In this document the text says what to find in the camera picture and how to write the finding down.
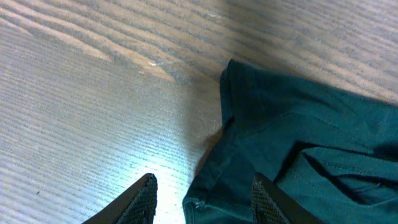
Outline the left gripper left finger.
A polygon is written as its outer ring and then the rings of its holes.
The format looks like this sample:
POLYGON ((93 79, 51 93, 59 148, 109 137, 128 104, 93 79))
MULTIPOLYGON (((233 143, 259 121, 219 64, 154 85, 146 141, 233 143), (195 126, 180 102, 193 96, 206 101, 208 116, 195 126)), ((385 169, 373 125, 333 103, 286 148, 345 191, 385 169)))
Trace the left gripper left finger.
POLYGON ((83 224, 153 224, 157 189, 155 175, 146 173, 83 224))

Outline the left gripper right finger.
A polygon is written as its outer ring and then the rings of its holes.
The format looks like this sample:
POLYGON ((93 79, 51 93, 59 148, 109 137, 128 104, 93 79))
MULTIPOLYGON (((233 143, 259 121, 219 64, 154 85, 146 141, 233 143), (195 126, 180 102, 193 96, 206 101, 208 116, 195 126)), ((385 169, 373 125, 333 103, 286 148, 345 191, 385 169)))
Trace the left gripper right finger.
POLYGON ((264 174, 256 173, 251 190, 255 224, 324 224, 278 188, 264 174))

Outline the black t-shirt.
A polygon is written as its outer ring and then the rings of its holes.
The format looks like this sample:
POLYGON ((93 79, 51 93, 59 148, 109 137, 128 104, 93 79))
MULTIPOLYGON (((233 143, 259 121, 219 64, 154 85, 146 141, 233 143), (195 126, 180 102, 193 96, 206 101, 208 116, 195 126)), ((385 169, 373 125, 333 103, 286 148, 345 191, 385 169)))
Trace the black t-shirt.
POLYGON ((231 60, 187 223, 253 223, 256 173, 325 223, 397 222, 397 106, 231 60))

